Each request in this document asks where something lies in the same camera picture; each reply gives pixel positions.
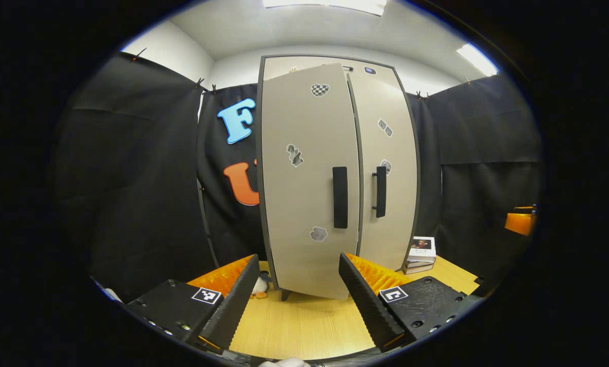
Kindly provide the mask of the ceiling light panel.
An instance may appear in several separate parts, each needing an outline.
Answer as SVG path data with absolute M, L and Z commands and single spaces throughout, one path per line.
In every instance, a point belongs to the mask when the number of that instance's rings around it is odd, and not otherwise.
M 456 53 L 485 76 L 495 76 L 499 73 L 498 67 L 473 44 L 464 44 Z
M 389 0 L 262 0 L 265 8 L 288 6 L 321 6 L 356 10 L 375 16 L 384 13 Z

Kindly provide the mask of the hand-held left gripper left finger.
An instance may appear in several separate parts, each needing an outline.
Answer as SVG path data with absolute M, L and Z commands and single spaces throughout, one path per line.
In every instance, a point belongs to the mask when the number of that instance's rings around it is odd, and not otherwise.
M 168 279 L 127 303 L 135 317 L 198 349 L 229 349 L 260 276 L 259 258 L 246 256 L 189 282 Z

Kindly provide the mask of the white cloth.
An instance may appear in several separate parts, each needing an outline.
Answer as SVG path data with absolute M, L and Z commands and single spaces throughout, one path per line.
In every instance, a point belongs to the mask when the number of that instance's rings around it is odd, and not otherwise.
M 309 363 L 299 358 L 291 357 L 278 361 L 265 361 L 258 367 L 311 367 Z

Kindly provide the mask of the black backdrop cloth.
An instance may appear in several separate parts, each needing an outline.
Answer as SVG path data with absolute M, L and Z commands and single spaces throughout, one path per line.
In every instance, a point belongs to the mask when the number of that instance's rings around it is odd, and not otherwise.
M 438 254 L 487 293 L 530 246 L 504 224 L 513 207 L 540 199 L 533 114 L 503 76 L 406 94 L 421 163 L 414 237 L 435 237 Z M 257 107 L 258 81 L 205 90 L 126 53 L 95 73 L 60 123 L 53 171 L 58 211 L 88 274 L 128 302 L 245 256 L 269 262 Z

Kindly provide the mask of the white shoe cabinet door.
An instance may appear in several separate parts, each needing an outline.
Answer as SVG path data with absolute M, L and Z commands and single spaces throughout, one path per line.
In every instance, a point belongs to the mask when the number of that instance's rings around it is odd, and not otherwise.
M 344 300 L 360 216 L 355 116 L 340 63 L 262 84 L 263 208 L 279 288 Z
M 357 254 L 400 269 L 409 253 L 419 199 L 419 156 L 409 100 L 398 77 L 350 74 L 358 135 L 361 211 Z

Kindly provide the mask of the white grey shoe cabinet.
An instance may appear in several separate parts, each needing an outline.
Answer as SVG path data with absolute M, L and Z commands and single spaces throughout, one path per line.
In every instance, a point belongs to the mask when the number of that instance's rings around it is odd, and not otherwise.
M 264 240 L 264 244 L 266 247 L 266 253 L 268 256 L 268 260 L 269 260 L 270 271 L 273 276 L 275 288 L 277 288 L 278 290 L 282 290 L 283 299 L 288 298 L 288 296 L 294 292 L 279 288 L 277 281 L 276 281 L 275 274 L 274 274 L 274 267 L 273 267 L 272 258 L 270 255 L 270 246 L 268 243 L 268 235 L 267 235 L 266 223 L 265 223 L 265 210 L 263 207 L 264 200 L 263 200 L 263 182 L 262 182 L 262 149 L 261 149 L 261 142 L 262 142 L 262 137 L 261 137 L 261 134 L 262 134 L 262 84 L 264 81 L 272 79 L 273 77 L 283 76 L 284 74 L 288 74 L 288 73 L 295 72 L 298 70 L 311 69 L 313 67 L 318 67 L 321 65 L 331 64 L 331 63 L 340 63 L 340 65 L 342 65 L 344 71 L 346 72 L 348 88 L 349 88 L 348 76 L 350 74 L 377 75 L 381 79 L 384 79 L 385 81 L 390 81 L 392 76 L 396 76 L 396 77 L 398 77 L 398 80 L 400 81 L 400 84 L 401 84 L 401 88 L 405 93 L 405 89 L 401 82 L 401 79 L 398 76 L 398 73 L 396 72 L 395 67 L 393 67 L 393 66 L 389 66 L 389 65 L 385 65 L 385 64 L 381 64 L 381 63 L 375 63 L 375 62 L 367 61 L 367 60 L 333 57 L 333 56 L 326 56 L 326 55 L 292 54 L 292 55 L 271 55 L 271 56 L 262 57 L 261 65 L 260 65 L 259 79 L 258 79 L 258 107 L 257 107 L 257 119 L 256 119 L 256 126 L 255 126 L 256 133 L 257 133 L 257 138 L 256 138 L 256 140 L 257 140 L 257 169 L 258 169 L 260 212 L 261 212 L 262 227 L 263 227 L 263 240 Z M 416 122 L 414 120 L 413 114 L 412 114 L 412 118 L 413 118 L 415 128 L 416 128 Z M 421 170 L 420 158 L 419 158 L 419 170 Z M 419 172 L 419 190 L 420 190 L 420 172 Z M 420 191 L 419 191 L 419 199 L 418 199 L 418 203 L 417 203 L 416 224 L 417 224 L 419 200 L 420 200 Z M 358 242 L 359 242 L 359 238 L 360 238 L 360 216 L 359 216 L 359 225 L 358 225 Z M 358 243 L 357 243 L 356 251 L 354 253 L 350 253 L 350 254 L 358 256 L 357 250 L 358 250 Z

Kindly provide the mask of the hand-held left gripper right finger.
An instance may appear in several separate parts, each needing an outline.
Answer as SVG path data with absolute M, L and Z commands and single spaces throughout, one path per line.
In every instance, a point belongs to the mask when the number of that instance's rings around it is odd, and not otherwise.
M 429 338 L 481 304 L 435 277 L 412 280 L 350 253 L 340 254 L 339 274 L 384 353 Z

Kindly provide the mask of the small plush toy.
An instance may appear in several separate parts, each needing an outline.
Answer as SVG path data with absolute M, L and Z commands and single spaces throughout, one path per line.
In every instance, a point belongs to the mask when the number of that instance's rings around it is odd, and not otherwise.
M 257 278 L 257 281 L 251 291 L 250 298 L 267 298 L 267 292 L 270 289 L 272 278 L 267 270 L 262 270 Z

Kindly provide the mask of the white cover book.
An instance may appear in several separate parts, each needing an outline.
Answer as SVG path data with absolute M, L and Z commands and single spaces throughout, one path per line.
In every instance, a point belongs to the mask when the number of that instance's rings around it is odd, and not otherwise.
M 435 262 L 437 247 L 435 237 L 413 237 L 410 242 L 407 261 Z

